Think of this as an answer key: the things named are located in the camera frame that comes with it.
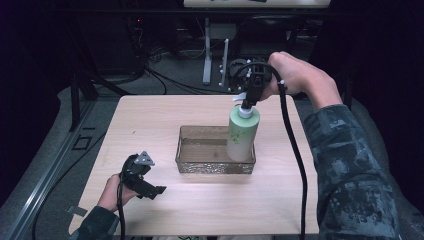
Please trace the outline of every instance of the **camouflage sleeve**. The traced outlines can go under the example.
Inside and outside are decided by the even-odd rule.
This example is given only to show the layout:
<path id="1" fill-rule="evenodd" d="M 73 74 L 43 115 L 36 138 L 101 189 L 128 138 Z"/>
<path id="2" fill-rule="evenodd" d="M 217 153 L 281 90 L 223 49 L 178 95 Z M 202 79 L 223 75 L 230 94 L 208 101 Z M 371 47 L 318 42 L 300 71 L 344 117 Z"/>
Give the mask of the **camouflage sleeve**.
<path id="1" fill-rule="evenodd" d="M 400 239 L 393 193 L 345 105 L 304 121 L 318 175 L 319 239 Z"/>

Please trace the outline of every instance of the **rectangular glass tray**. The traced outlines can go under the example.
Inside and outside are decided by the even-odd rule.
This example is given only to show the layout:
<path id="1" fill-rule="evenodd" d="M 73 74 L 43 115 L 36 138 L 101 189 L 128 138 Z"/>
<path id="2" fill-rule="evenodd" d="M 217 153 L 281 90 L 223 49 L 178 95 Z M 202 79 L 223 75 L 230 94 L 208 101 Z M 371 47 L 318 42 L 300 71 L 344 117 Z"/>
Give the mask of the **rectangular glass tray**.
<path id="1" fill-rule="evenodd" d="M 251 174 L 256 162 L 251 156 L 236 162 L 227 155 L 228 126 L 181 126 L 177 162 L 180 173 Z"/>

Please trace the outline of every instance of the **dark background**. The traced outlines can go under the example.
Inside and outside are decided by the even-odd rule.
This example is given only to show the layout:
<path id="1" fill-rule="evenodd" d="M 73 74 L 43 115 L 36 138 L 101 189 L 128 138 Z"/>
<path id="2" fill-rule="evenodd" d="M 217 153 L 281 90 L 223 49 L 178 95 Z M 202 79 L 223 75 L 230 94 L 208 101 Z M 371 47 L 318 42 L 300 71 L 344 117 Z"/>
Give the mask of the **dark background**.
<path id="1" fill-rule="evenodd" d="M 146 2 L 145 7 L 154 7 Z M 363 19 L 324 21 L 310 62 L 332 75 L 344 94 L 350 80 L 353 97 L 369 110 L 388 151 L 391 173 L 404 195 L 424 212 L 424 8 L 418 1 L 345 1 L 333 0 L 330 11 L 370 12 Z M 63 19 L 44 12 L 36 0 L 2 1 L 0 6 L 0 90 L 1 90 L 1 204 L 7 199 L 27 169 L 58 113 L 57 93 L 71 84 L 74 74 L 97 70 L 131 73 L 140 70 L 128 36 L 121 27 L 108 26 L 114 34 L 113 52 L 108 42 L 88 34 L 90 24 L 84 18 L 71 22 L 80 35 L 70 36 Z M 172 2 L 181 7 L 181 1 Z M 167 28 L 169 36 L 160 36 L 161 27 L 150 28 L 171 51 L 175 27 L 169 20 L 156 22 Z M 96 47 L 77 48 L 72 37 L 100 41 Z M 125 57 L 125 61 L 105 62 L 93 53 L 105 52 Z M 86 58 L 91 54 L 97 56 Z"/>

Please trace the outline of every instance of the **bottle cap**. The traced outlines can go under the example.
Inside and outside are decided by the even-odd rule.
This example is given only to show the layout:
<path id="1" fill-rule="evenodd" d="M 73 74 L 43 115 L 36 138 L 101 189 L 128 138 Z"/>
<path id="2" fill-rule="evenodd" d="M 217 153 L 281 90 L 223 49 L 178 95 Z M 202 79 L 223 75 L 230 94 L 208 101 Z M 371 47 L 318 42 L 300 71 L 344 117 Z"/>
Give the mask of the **bottle cap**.
<path id="1" fill-rule="evenodd" d="M 241 118 L 250 118 L 252 116 L 252 109 L 244 109 L 241 107 L 241 105 L 239 106 L 239 116 Z"/>

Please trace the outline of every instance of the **person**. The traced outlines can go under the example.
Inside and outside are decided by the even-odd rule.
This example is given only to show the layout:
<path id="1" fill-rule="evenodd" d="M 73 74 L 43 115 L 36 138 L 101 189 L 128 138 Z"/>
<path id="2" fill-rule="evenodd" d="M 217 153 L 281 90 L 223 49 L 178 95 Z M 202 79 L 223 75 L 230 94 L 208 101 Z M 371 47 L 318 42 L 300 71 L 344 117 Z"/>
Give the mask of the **person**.
<path id="1" fill-rule="evenodd" d="M 284 79 L 286 94 L 306 93 L 314 113 L 304 120 L 318 176 L 319 239 L 401 239 L 392 188 L 374 158 L 364 130 L 342 104 L 335 81 L 324 71 L 286 52 L 268 63 Z M 273 76 L 261 101 L 278 94 Z M 116 229 L 117 175 L 71 239 L 110 239 Z M 123 201 L 136 193 L 124 188 Z"/>

